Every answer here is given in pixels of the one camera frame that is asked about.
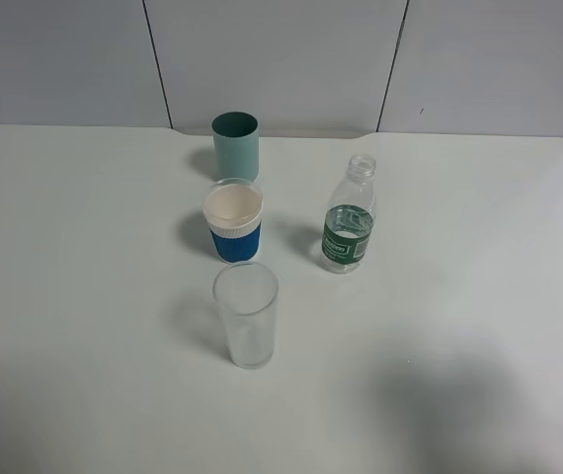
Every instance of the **cup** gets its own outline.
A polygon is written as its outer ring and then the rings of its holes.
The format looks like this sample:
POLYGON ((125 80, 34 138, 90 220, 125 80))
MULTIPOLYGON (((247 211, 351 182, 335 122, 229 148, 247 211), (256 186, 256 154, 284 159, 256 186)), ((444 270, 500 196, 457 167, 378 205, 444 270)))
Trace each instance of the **cup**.
POLYGON ((251 259, 260 244, 262 192, 239 178, 218 181, 202 204, 218 255, 225 262, 251 259))
POLYGON ((216 117, 211 129, 220 178, 255 181, 260 161, 260 129, 255 117, 228 112, 216 117))
POLYGON ((215 278, 213 299, 238 367, 259 368, 271 360, 278 291, 275 274, 257 262, 230 265, 215 278))

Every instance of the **paper cup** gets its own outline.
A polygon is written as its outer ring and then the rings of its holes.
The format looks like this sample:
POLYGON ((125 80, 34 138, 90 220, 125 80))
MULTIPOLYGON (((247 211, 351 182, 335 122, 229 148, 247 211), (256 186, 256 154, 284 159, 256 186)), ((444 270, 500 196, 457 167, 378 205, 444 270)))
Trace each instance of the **paper cup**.
POLYGON ((251 259, 260 244, 262 193, 250 181, 218 181, 202 204, 215 250, 226 262, 251 259))

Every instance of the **clear drinking glass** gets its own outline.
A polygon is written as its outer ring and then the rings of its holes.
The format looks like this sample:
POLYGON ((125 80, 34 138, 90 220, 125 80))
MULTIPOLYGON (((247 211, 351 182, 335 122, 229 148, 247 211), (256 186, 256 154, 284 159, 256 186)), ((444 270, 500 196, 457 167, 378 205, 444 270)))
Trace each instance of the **clear drinking glass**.
POLYGON ((215 278, 213 298, 237 366, 259 368, 273 356, 278 289, 273 272, 257 262, 230 265, 215 278))

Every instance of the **water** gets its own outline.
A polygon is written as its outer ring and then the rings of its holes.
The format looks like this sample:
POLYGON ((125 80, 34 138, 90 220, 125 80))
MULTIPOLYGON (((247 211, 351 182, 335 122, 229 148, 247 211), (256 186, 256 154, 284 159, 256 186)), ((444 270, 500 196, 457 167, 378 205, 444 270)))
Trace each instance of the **water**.
POLYGON ((323 265, 330 272, 346 274, 354 270, 360 264, 364 256, 364 250, 369 242, 369 234, 373 227, 373 218, 366 210, 355 205, 343 204, 331 208, 325 216, 325 225, 334 234, 348 239, 360 239, 356 248, 352 249, 351 263, 337 263, 325 255, 321 255, 323 265))

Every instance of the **cup rim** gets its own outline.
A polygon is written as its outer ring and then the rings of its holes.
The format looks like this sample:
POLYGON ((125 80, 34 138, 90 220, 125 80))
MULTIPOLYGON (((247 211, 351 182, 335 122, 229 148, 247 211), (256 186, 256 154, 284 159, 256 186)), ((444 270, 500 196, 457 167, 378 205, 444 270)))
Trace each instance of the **cup rim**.
POLYGON ((214 118, 211 121, 211 131, 213 133, 215 133, 218 136, 221 136, 222 138, 226 138, 228 140, 240 140, 242 138, 247 138, 249 136, 252 136, 254 133, 256 133, 258 131, 258 129, 260 128, 260 123, 258 122, 258 120, 252 116, 251 114, 247 113, 247 112, 241 112, 241 111, 231 111, 231 112, 225 112, 224 114, 220 114, 219 116, 217 116, 216 118, 214 118), (241 135, 241 136, 227 136, 224 133, 220 133, 219 131, 216 130, 217 127, 217 120, 219 119, 225 119, 227 116, 239 116, 242 119, 252 119, 255 121, 255 127, 253 128, 253 130, 251 130, 249 133, 247 133, 246 135, 241 135))
POLYGON ((255 316, 255 315, 260 314, 261 312, 269 309, 273 305, 273 303, 275 303, 277 301, 278 294, 280 293, 280 282, 278 281, 278 278, 273 273, 273 271, 271 269, 269 269, 264 264, 261 264, 259 262, 250 262, 250 261, 235 262, 231 265, 227 265, 220 272, 218 272, 218 275, 216 275, 215 279, 213 280, 213 286, 211 287, 211 293, 213 294, 213 300, 216 302, 216 304, 218 304, 220 307, 230 311, 232 316, 251 317, 251 316, 255 316), (215 288, 217 286, 218 279, 222 276, 222 274, 224 274, 225 272, 228 272, 229 270, 232 270, 236 267, 244 267, 244 266, 247 266, 247 265, 260 267, 260 268, 264 269, 265 271, 267 271, 271 275, 271 277, 273 277, 273 282, 275 283, 275 291, 273 292, 273 297, 271 298, 271 301, 269 301, 267 304, 265 304, 262 308, 258 309, 257 311, 252 311, 250 313, 240 313, 240 312, 237 312, 235 309, 231 308, 230 306, 223 304, 218 299, 215 288))
POLYGON ((229 228, 229 229, 238 230, 238 229, 241 229, 241 228, 251 224, 255 219, 257 219, 260 216, 260 214, 262 213, 262 209, 264 208, 264 197, 262 196, 262 191, 260 191, 260 189, 257 186, 255 186, 253 184, 253 182, 251 182, 249 180, 244 180, 242 178, 225 178, 223 180, 217 181, 217 182, 213 183, 213 185, 209 189, 209 192, 206 194, 206 196, 204 197, 204 200, 202 201, 202 214, 204 214, 204 218, 207 220, 207 223, 209 223, 209 217, 211 217, 213 219, 213 221, 223 222, 223 223, 227 223, 227 224, 229 222, 236 220, 236 219, 225 219, 223 217, 219 217, 217 215, 214 215, 212 212, 209 212, 206 209, 206 206, 205 206, 206 200, 209 198, 209 196, 211 196, 211 194, 215 190, 218 190, 218 189, 220 189, 224 186, 228 186, 228 185, 246 186, 249 189, 255 191, 255 193, 260 197, 260 205, 258 206, 258 209, 255 212, 252 212, 252 213, 245 215, 244 217, 240 218, 240 220, 247 219, 247 221, 245 223, 237 225, 237 226, 232 226, 232 225, 227 226, 227 228, 229 228))

